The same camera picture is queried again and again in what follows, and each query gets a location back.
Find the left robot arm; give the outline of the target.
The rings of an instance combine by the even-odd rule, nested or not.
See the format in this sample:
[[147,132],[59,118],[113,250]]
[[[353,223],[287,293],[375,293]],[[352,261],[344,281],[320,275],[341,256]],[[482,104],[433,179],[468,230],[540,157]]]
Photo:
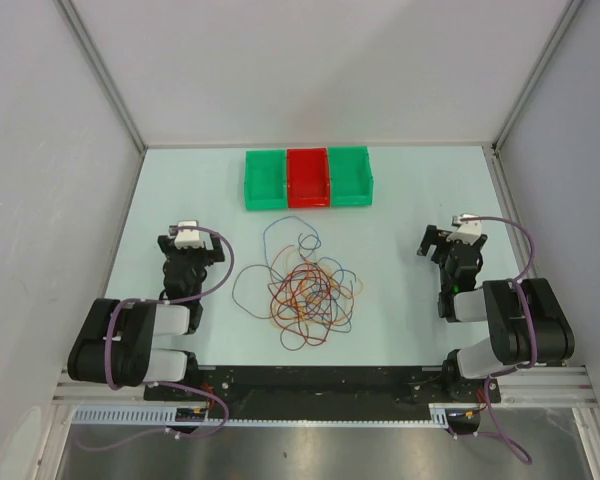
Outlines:
[[165,256],[163,289],[157,299],[94,300],[67,360],[71,379],[107,384],[114,389],[166,382],[177,398],[194,397],[200,374],[187,366],[189,355],[154,346],[165,336],[184,336],[198,329],[206,295],[207,269],[225,261],[222,240],[197,229],[176,230],[157,239]]

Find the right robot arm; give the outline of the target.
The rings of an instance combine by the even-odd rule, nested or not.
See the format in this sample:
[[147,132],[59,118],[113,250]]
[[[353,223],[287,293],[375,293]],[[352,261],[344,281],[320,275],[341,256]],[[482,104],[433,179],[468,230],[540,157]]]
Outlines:
[[441,388],[453,401],[477,399],[494,373],[513,373],[572,357],[575,336],[545,278],[477,283],[487,235],[471,215],[453,221],[453,231],[425,228],[417,250],[438,266],[438,315],[449,323],[485,323],[487,336],[451,351],[443,362]]

